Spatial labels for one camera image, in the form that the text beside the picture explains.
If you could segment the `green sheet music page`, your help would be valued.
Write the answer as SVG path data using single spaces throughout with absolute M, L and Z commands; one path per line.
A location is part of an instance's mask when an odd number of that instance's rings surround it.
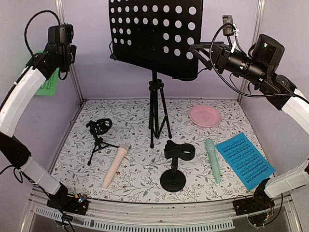
M 44 84 L 36 92 L 36 96 L 54 96 L 56 94 L 57 84 L 58 84 L 58 72 L 57 68 L 51 77 L 44 82 Z

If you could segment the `black music stand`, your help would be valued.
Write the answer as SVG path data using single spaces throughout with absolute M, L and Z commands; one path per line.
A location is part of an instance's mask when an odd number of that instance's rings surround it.
M 198 76 L 198 59 L 189 47 L 201 39 L 203 1 L 111 0 L 108 9 L 111 59 L 152 72 L 148 127 L 153 141 L 169 127 L 167 115 L 159 119 L 158 107 L 166 102 L 158 74 L 181 81 Z

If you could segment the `black tripod microphone stand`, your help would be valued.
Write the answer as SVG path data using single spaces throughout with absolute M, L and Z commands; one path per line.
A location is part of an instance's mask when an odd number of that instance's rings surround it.
M 97 121 L 92 121 L 90 120 L 87 124 L 86 127 L 89 128 L 90 134 L 94 137 L 95 143 L 94 143 L 94 148 L 91 153 L 90 159 L 87 163 L 88 166 L 91 165 L 91 161 L 93 158 L 93 155 L 101 151 L 107 147 L 114 147 L 114 148 L 119 148 L 119 146 L 109 144 L 107 142 L 103 141 L 103 138 L 101 135 L 106 134 L 110 128 L 112 127 L 112 120 L 109 118 L 102 118 Z

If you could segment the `mint green toy microphone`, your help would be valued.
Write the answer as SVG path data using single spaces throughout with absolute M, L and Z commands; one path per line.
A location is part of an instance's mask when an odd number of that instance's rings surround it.
M 208 158 L 211 165 L 212 175 L 214 177 L 215 183 L 220 184 L 221 182 L 220 167 L 216 156 L 215 145 L 212 139 L 206 139 L 205 149 L 208 153 Z

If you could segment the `beige toy microphone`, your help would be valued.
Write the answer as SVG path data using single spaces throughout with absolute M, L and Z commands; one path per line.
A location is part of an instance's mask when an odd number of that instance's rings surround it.
M 113 177 L 115 176 L 124 156 L 127 154 L 129 150 L 129 145 L 127 144 L 124 144 L 124 145 L 120 145 L 118 147 L 118 150 L 117 150 L 117 154 L 103 180 L 103 183 L 102 183 L 102 187 L 107 189 L 110 185 L 110 183 L 112 182 L 113 180 Z

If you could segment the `blue sheet music page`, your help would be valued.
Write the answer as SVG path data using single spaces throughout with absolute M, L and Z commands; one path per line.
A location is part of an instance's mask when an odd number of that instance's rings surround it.
M 215 147 L 249 191 L 275 173 L 275 169 L 244 133 Z

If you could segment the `black round-base microphone stand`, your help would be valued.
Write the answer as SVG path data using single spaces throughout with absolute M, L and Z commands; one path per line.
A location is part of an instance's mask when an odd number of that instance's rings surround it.
M 176 144 L 172 140 L 167 140 L 164 148 L 165 159 L 171 159 L 171 168 L 160 176 L 161 187 L 168 192 L 181 191 L 186 184 L 186 177 L 178 169 L 178 160 L 190 161 L 195 157 L 196 149 L 191 144 Z

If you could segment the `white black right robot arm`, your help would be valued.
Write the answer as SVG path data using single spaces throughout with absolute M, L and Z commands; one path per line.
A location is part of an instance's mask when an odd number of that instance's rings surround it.
M 254 85 L 261 95 L 253 98 L 266 98 L 276 109 L 293 119 L 305 133 L 309 131 L 309 101 L 284 75 L 276 74 L 285 48 L 268 35 L 260 34 L 247 53 L 234 51 L 232 45 L 215 43 L 213 37 L 209 47 L 211 68 L 221 77 L 224 70 L 240 76 Z M 274 178 L 263 180 L 250 199 L 254 211 L 261 210 L 269 199 L 305 186 L 309 183 L 309 162 L 305 161 Z

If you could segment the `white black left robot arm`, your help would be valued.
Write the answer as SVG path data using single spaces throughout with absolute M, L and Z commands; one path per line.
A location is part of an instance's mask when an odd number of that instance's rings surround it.
M 73 25 L 60 23 L 48 29 L 45 49 L 30 51 L 31 58 L 0 105 L 0 151 L 9 163 L 26 178 L 41 187 L 47 196 L 62 210 L 72 205 L 68 189 L 37 163 L 28 148 L 14 133 L 17 124 L 41 86 L 57 72 L 68 74 L 75 62 L 77 47 L 72 44 Z

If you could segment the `pink plastic plate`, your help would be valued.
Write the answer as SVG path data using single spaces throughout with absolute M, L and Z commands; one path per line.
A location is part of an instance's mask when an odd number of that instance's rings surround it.
M 221 115 L 218 110 L 208 105 L 196 105 L 189 110 L 191 121 L 204 128 L 217 126 L 221 121 Z

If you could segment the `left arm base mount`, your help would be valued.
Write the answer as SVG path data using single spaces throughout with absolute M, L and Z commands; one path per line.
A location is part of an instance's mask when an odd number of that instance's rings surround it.
M 73 213 L 85 216 L 89 206 L 89 200 L 83 194 L 68 194 L 66 187 L 61 187 L 56 194 L 47 194 L 47 206 L 61 212 Z

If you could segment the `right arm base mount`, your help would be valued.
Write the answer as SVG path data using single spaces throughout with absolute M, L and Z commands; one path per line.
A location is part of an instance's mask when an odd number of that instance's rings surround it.
M 270 213 L 267 213 L 265 218 L 261 222 L 255 222 L 256 227 L 262 227 L 267 225 L 270 215 L 275 206 L 274 201 L 265 193 L 266 183 L 269 180 L 270 178 L 263 180 L 254 191 L 252 197 L 242 196 L 243 199 L 237 200 L 238 197 L 236 197 L 233 200 L 233 207 L 236 211 L 237 216 L 270 209 Z

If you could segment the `aluminium front rail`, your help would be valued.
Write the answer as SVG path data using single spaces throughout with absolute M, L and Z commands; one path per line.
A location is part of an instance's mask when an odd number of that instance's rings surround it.
M 47 206 L 47 197 L 34 188 L 27 203 L 24 232 L 302 232 L 290 194 L 275 199 L 269 223 L 258 211 L 237 214 L 233 199 L 201 203 L 121 203 L 90 200 L 85 215 L 70 213 L 66 221 Z

